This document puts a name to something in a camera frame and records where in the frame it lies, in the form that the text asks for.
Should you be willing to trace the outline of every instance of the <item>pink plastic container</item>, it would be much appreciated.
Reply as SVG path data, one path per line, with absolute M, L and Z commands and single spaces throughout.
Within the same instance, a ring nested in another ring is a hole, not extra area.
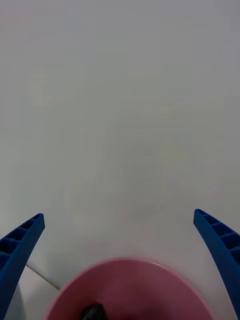
M 169 268 L 140 259 L 98 264 L 62 288 L 44 320 L 80 320 L 88 304 L 109 320 L 213 320 L 193 288 Z

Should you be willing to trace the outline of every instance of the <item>white surface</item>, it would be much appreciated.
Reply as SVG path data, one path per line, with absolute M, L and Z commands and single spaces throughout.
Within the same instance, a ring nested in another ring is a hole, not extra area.
M 0 231 L 38 212 L 29 264 L 58 286 L 154 257 L 234 311 L 193 226 L 240 232 L 240 2 L 0 4 Z
M 43 320 L 58 290 L 27 266 L 18 284 L 5 320 Z

